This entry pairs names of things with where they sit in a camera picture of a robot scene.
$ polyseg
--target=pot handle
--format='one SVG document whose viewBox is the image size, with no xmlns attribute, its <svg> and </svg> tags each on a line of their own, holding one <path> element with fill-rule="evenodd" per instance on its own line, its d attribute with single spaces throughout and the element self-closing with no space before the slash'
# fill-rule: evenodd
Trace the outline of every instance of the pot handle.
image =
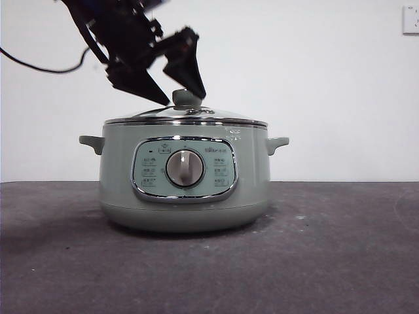
<svg viewBox="0 0 419 314">
<path fill-rule="evenodd" d="M 79 137 L 79 143 L 93 147 L 96 155 L 102 155 L 103 146 L 105 144 L 104 137 L 82 135 Z"/>
<path fill-rule="evenodd" d="M 266 146 L 268 147 L 268 155 L 272 156 L 275 154 L 275 150 L 278 147 L 286 146 L 289 144 L 289 137 L 273 137 L 266 140 Z"/>
</svg>

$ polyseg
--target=pot base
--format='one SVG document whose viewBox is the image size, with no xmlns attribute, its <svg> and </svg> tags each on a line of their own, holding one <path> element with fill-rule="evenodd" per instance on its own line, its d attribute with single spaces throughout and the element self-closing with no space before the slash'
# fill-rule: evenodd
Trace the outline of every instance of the pot base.
<svg viewBox="0 0 419 314">
<path fill-rule="evenodd" d="M 248 206 L 201 211 L 149 211 L 101 203 L 105 215 L 123 226 L 152 232 L 207 232 L 254 221 L 268 207 L 266 201 Z"/>
</svg>

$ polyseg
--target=chrome trim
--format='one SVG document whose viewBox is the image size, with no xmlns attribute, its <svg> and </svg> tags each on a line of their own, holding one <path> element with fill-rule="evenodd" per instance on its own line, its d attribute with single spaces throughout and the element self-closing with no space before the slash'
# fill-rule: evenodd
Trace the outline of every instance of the chrome trim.
<svg viewBox="0 0 419 314">
<path fill-rule="evenodd" d="M 211 141 L 211 142 L 222 142 L 226 144 L 231 152 L 234 164 L 234 180 L 233 183 L 224 191 L 218 194 L 210 194 L 205 196 L 160 196 L 155 194 L 147 193 L 146 191 L 142 190 L 137 184 L 136 180 L 134 179 L 134 170 L 137 160 L 137 153 L 141 145 L 151 142 L 151 141 Z M 234 191 L 238 184 L 238 166 L 236 160 L 236 152 L 234 147 L 225 139 L 218 139 L 213 137 L 203 137 L 203 136 L 169 136 L 169 137 L 150 137 L 142 142 L 140 142 L 134 151 L 134 157 L 132 159 L 132 166 L 131 166 L 131 185 L 133 189 L 137 192 L 137 195 L 145 200 L 145 201 L 153 201 L 157 203 L 207 203 L 210 201 L 222 201 L 227 199 Z"/>
<path fill-rule="evenodd" d="M 230 126 L 237 128 L 252 128 L 252 129 L 261 129 L 267 130 L 266 126 L 256 125 L 256 124 L 240 124 L 240 123 L 226 123 L 226 122 L 199 122 L 199 121 L 161 121 L 161 122 L 111 122 L 105 123 L 105 125 L 115 124 L 118 126 Z"/>
<path fill-rule="evenodd" d="M 268 124 L 263 121 L 239 119 L 239 118 L 216 118 L 212 116 L 148 116 L 148 117 L 131 117 L 131 118 L 117 118 L 106 120 L 105 124 L 114 123 L 131 123 L 131 122 L 211 122 L 211 123 L 222 123 L 222 124 L 238 124 L 238 125 L 251 125 L 251 126 L 264 126 Z"/>
</svg>

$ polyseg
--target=wall outlet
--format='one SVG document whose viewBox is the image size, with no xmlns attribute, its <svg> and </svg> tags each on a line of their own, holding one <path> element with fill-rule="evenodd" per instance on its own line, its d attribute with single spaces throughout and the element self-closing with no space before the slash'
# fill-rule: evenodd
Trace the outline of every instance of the wall outlet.
<svg viewBox="0 0 419 314">
<path fill-rule="evenodd" d="M 419 5 L 403 7 L 403 34 L 419 34 Z"/>
</svg>

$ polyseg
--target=black cable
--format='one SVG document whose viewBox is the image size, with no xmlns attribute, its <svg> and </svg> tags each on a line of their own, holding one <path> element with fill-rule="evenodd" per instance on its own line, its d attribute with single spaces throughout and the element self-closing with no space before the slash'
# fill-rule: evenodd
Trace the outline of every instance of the black cable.
<svg viewBox="0 0 419 314">
<path fill-rule="evenodd" d="M 47 73 L 54 73 L 54 74 L 65 74 L 65 73 L 70 73 L 73 72 L 77 69 L 79 69 L 84 62 L 84 57 L 86 56 L 87 52 L 90 50 L 90 48 L 86 48 L 83 51 L 83 54 L 81 55 L 81 59 L 78 65 L 71 67 L 69 69 L 65 69 L 65 70 L 51 70 L 51 69 L 44 69 L 42 67 L 36 67 L 32 64 L 28 64 L 26 62 L 20 61 L 19 59 L 16 59 L 14 56 L 12 56 L 11 54 L 9 54 L 7 51 L 5 51 L 3 48 L 0 47 L 0 52 L 2 54 L 4 54 L 6 57 L 8 57 L 10 60 L 15 61 L 16 63 L 19 63 L 20 65 L 24 65 L 26 67 L 30 67 L 31 69 L 37 70 L 37 71 L 41 71 L 41 72 L 47 72 Z"/>
</svg>

